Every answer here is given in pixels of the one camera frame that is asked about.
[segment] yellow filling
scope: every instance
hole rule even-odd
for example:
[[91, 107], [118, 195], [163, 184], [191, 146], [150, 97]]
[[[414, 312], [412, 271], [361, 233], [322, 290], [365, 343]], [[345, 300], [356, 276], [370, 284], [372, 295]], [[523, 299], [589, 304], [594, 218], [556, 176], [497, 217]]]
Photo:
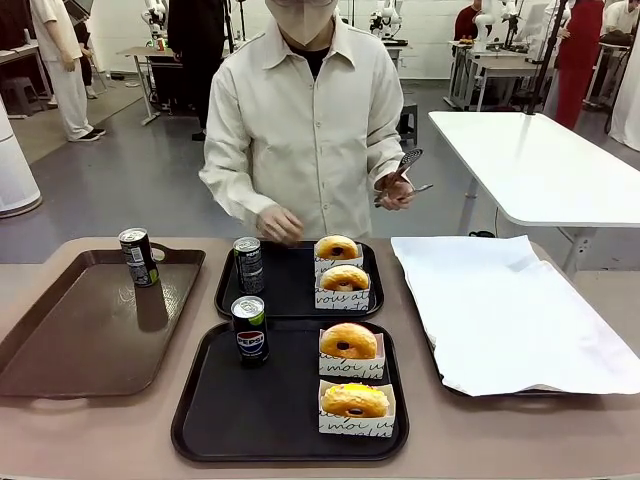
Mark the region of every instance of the yellow filling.
[[369, 387], [367, 385], [362, 385], [361, 383], [347, 383], [346, 385], [335, 385], [331, 387], [327, 393], [333, 393], [336, 390], [340, 390], [340, 389], [351, 391], [351, 392], [370, 392], [377, 395], [384, 395], [384, 393], [381, 392], [380, 390], [377, 390], [373, 387]]

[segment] floor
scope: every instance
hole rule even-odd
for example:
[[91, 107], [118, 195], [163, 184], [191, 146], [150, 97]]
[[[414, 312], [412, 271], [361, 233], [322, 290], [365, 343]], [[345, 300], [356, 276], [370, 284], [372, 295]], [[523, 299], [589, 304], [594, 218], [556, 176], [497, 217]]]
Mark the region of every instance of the floor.
[[[427, 114], [447, 110], [446, 85], [408, 83], [408, 95], [419, 106], [419, 145], [425, 155], [412, 168], [417, 185], [435, 188], [416, 199], [407, 212], [373, 210], [374, 236], [434, 236], [456, 232], [469, 174], [432, 127]], [[147, 127], [142, 101], [106, 120], [108, 135], [93, 144], [65, 144], [32, 165], [43, 205], [0, 221], [0, 263], [43, 262], [62, 243], [83, 236], [116, 236], [130, 226], [144, 226], [152, 236], [238, 237], [245, 228], [212, 200], [197, 172], [203, 163], [202, 144], [190, 134], [192, 117], [163, 116]], [[640, 153], [609, 139], [602, 114], [585, 113], [578, 132], [625, 162], [640, 168]], [[528, 234], [557, 261], [569, 242], [555, 229], [522, 228], [498, 215], [481, 194], [473, 229], [500, 236]], [[585, 268], [640, 269], [640, 232], [602, 231], [589, 252]]]
[[[125, 82], [105, 83], [106, 91], [102, 83], [94, 80], [94, 88], [99, 95], [87, 104], [87, 117], [92, 125], [104, 122], [142, 98], [140, 88], [129, 88]], [[29, 164], [37, 162], [67, 143], [57, 109], [40, 112], [24, 120], [12, 120], [11, 126]]]

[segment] donut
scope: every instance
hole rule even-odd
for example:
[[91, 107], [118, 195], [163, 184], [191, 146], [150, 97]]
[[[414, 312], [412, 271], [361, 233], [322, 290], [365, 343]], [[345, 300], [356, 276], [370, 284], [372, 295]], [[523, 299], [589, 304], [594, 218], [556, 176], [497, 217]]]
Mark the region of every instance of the donut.
[[358, 258], [358, 246], [350, 238], [331, 235], [316, 243], [316, 256], [325, 260], [353, 260]]
[[362, 325], [341, 323], [324, 332], [320, 351], [332, 357], [365, 360], [376, 358], [378, 342], [375, 335]]
[[379, 418], [389, 411], [384, 392], [360, 383], [334, 385], [322, 397], [322, 410], [341, 417]]
[[369, 288], [369, 277], [353, 265], [338, 265], [322, 274], [320, 286], [336, 292], [354, 292]]

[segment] brown tray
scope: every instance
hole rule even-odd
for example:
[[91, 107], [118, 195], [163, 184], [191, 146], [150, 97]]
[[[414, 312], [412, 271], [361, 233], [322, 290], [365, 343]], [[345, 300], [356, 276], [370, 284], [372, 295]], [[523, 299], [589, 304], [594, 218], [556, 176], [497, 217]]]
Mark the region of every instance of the brown tray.
[[0, 344], [0, 396], [133, 395], [153, 382], [205, 253], [171, 250], [134, 288], [120, 250], [83, 252]]

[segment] white wall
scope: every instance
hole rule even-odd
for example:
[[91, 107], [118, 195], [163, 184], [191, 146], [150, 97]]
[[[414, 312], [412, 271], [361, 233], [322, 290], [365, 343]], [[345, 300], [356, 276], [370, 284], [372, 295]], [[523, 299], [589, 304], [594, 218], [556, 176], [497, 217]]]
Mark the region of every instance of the white wall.
[[[525, 0], [522, 16], [526, 19], [532, 5], [548, 0]], [[402, 78], [449, 78], [451, 48], [447, 41], [453, 38], [456, 15], [471, 0], [404, 0], [403, 25], [397, 38], [406, 39], [410, 49], [403, 51], [400, 63]], [[140, 18], [144, 9], [143, 0], [95, 0], [91, 16], [94, 47], [104, 68], [115, 71], [134, 71], [133, 61], [115, 55], [132, 46], [142, 46], [149, 40], [149, 29]], [[348, 12], [348, 1], [340, 0], [340, 11], [344, 17]], [[355, 0], [355, 25], [369, 29], [369, 16], [376, 10], [376, 0]], [[234, 31], [240, 30], [240, 9], [232, 0]], [[269, 20], [270, 13], [264, 0], [244, 2], [247, 37], [261, 32]], [[491, 38], [504, 39], [506, 24], [497, 23]]]

